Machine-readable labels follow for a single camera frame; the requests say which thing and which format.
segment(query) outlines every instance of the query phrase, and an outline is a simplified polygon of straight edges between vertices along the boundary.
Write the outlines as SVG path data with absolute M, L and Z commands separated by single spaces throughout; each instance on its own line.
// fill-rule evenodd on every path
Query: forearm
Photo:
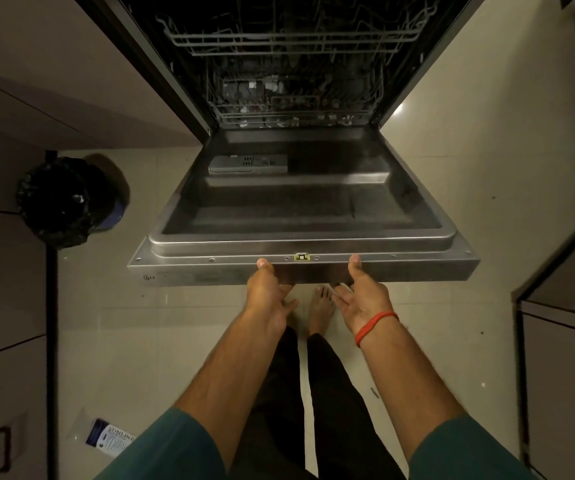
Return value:
M 212 436 L 226 470 L 279 339 L 280 331 L 264 317 L 244 311 L 175 403 Z
M 398 320 L 380 320 L 361 350 L 408 461 L 437 426 L 465 413 Z

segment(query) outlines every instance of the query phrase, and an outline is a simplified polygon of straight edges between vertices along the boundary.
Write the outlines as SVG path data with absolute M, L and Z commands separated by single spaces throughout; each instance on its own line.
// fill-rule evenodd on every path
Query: hand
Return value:
M 279 285 L 274 275 L 274 266 L 267 259 L 259 259 L 256 266 L 259 270 L 248 280 L 244 314 L 267 320 L 269 325 L 283 333 L 287 316 L 298 306 L 297 299 L 289 303 L 283 301 L 294 286 Z
M 334 304 L 343 314 L 345 325 L 354 336 L 361 328 L 380 312 L 393 312 L 392 302 L 387 288 L 382 283 L 375 282 L 361 267 L 361 258 L 358 254 L 352 254 L 349 258 L 349 273 L 354 278 L 354 284 L 350 290 L 343 285 L 338 285 L 334 291 L 338 295 L 332 295 Z

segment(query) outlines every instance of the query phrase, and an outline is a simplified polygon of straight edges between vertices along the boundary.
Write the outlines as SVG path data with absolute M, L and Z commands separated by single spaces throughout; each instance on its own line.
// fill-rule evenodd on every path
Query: right hand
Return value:
M 354 279 L 352 291 L 343 285 L 334 288 L 332 295 L 334 304 L 343 314 L 345 325 L 354 336 L 374 315 L 380 312 L 393 312 L 392 302 L 387 288 L 382 283 L 375 282 L 369 274 L 363 271 L 361 258 L 352 254 L 349 258 L 349 273 Z

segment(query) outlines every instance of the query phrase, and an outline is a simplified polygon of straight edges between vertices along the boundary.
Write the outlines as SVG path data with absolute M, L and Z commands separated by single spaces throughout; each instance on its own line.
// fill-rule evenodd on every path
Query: label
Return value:
M 101 450 L 103 453 L 116 458 L 125 448 L 130 446 L 136 436 L 130 435 L 107 421 L 97 419 L 91 428 L 86 444 Z

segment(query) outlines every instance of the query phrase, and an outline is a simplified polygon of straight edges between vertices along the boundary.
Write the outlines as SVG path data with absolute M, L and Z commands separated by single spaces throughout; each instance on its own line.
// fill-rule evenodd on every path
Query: cabinet handle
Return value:
M 0 473 L 7 473 L 11 469 L 11 428 L 9 426 L 0 427 L 0 433 L 5 435 L 4 438 L 4 460 Z

